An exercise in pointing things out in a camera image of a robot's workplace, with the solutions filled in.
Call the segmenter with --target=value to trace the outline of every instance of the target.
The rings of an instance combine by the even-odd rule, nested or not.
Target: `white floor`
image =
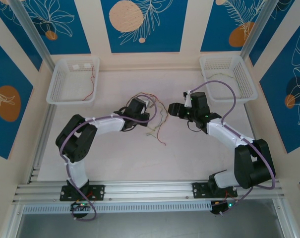
[[[38,181],[65,181],[65,166],[55,140],[74,114],[101,117],[126,104],[138,92],[155,94],[166,106],[184,103],[183,91],[203,83],[200,71],[112,71],[100,72],[97,98],[92,108],[58,106],[44,152]],[[231,104],[209,105],[223,116]],[[159,114],[153,123],[156,125]],[[237,105],[226,122],[252,137],[243,105]],[[146,136],[148,128],[137,126],[131,132],[114,132],[95,138],[85,158],[90,180],[192,180],[207,179],[233,166],[234,152],[204,132],[192,132],[186,120],[169,116],[160,130],[160,139]]]

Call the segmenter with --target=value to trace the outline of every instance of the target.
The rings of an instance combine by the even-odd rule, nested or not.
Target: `white plastic basket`
[[[219,54],[199,59],[205,82],[219,80],[227,83],[235,92],[237,102],[255,100],[258,93],[245,63],[239,55]],[[214,102],[233,102],[231,91],[223,84],[206,85],[209,98]]]
[[[56,63],[46,101],[56,105],[93,105],[99,64],[99,58],[92,56],[60,59]]]

